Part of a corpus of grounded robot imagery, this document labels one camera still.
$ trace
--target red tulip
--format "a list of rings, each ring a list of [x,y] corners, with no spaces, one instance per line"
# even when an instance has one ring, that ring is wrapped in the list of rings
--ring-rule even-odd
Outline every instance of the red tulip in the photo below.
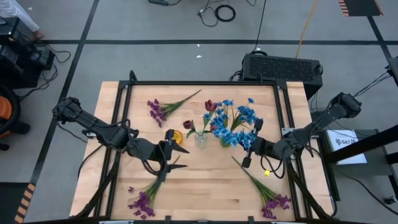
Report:
[[[184,123],[182,123],[182,125],[184,126],[185,129],[192,129],[193,121],[184,121]]]
[[[215,125],[211,125],[210,126],[210,131],[213,132],[214,130],[216,130],[218,127]]]
[[[205,102],[205,108],[207,111],[215,111],[217,109],[217,103],[213,103],[211,100]]]

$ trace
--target concrete floor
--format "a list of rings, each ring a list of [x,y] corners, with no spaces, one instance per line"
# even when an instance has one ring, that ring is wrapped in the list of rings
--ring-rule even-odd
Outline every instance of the concrete floor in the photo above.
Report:
[[[384,16],[374,20],[384,40],[397,41],[398,2],[377,1]],[[56,63],[59,75],[48,89],[37,91],[23,101],[21,120],[29,123],[32,129],[25,136],[8,136],[2,140],[12,148],[0,152],[0,182],[30,181],[50,126],[51,109],[57,103],[68,75],[73,75],[73,79],[67,95],[79,98],[84,109],[92,113],[101,82],[125,80],[130,70],[135,71],[139,80],[227,80],[240,69],[244,54],[250,52],[254,45],[200,43],[205,43],[202,40],[206,39],[255,39],[264,1],[258,0],[256,6],[251,7],[246,1],[230,0],[237,11],[235,20],[220,22],[214,28],[205,27],[197,16],[197,11],[206,4],[206,0],[183,0],[173,7],[156,6],[147,0],[19,2],[41,26],[45,39],[56,43],[52,47],[69,50],[72,57],[63,64]],[[268,0],[260,39],[299,40],[312,4],[313,0]],[[90,11],[94,13],[94,18],[84,32]],[[211,14],[204,16],[208,23],[214,22],[214,19]],[[140,44],[137,41],[118,44],[107,41],[92,43],[90,40],[198,40],[198,43]],[[366,17],[345,17],[337,0],[321,0],[305,40],[377,38]],[[283,42],[258,47],[269,55],[283,57],[294,57],[297,50],[297,45],[284,45]],[[388,49],[393,57],[398,55],[398,46],[389,45]],[[380,45],[303,45],[300,58],[319,60],[324,66],[319,108],[341,91],[357,92],[384,73],[387,65]],[[390,128],[398,123],[397,93],[392,79],[380,83],[359,97],[363,102],[361,114],[340,123],[352,129],[377,128],[382,131]],[[74,133],[81,131],[75,124],[67,127]],[[391,144],[387,150],[397,152],[395,146]],[[68,217],[84,149],[82,142],[56,128],[25,222]],[[338,218],[367,223],[398,222],[397,216],[380,206],[356,182],[339,175],[336,178],[341,195]],[[393,195],[387,177],[360,179],[379,198]],[[398,204],[391,208],[398,210]]]

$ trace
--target clear glass vase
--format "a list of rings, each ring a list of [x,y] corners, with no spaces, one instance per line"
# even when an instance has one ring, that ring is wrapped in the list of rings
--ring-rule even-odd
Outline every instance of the clear glass vase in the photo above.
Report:
[[[207,133],[198,131],[195,134],[195,145],[201,149],[205,148],[207,146]]]

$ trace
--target person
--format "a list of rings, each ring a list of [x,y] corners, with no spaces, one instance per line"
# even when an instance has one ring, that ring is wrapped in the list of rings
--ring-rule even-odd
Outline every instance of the person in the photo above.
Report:
[[[33,32],[32,40],[40,40],[44,37],[44,33],[39,30],[40,27],[16,0],[0,0],[0,16],[18,17]]]

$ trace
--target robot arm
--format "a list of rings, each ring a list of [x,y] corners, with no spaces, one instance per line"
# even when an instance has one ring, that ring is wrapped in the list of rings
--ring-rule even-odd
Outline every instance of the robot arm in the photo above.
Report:
[[[111,147],[121,153],[127,151],[130,156],[143,162],[146,162],[146,160],[159,162],[162,168],[169,168],[167,172],[175,168],[185,167],[175,164],[167,165],[167,161],[171,159],[172,150],[189,153],[172,139],[174,135],[172,129],[166,132],[164,141],[152,144],[146,139],[137,138],[139,132],[129,127],[129,120],[121,121],[120,124],[122,125],[120,126],[118,123],[107,124],[83,110],[76,98],[68,97],[61,100],[52,112],[53,117],[63,124],[76,122],[88,131],[95,133],[97,140],[106,147]]]
[[[256,140],[253,142],[250,149],[245,149],[248,154],[243,159],[242,166],[246,168],[250,166],[250,156],[252,152],[258,156],[269,156],[280,161],[286,160],[286,169],[289,177],[297,184],[318,217],[320,219],[332,219],[332,217],[325,213],[321,206],[319,206],[317,201],[302,183],[299,175],[294,170],[293,164],[288,158],[290,158],[292,154],[301,156],[304,146],[307,145],[313,133],[322,130],[337,119],[354,118],[360,111],[360,102],[350,94],[340,93],[329,102],[326,111],[321,117],[304,128],[296,129],[295,131],[285,134],[277,143],[269,142],[257,136],[258,131],[262,128],[262,120],[258,119],[254,124]]]

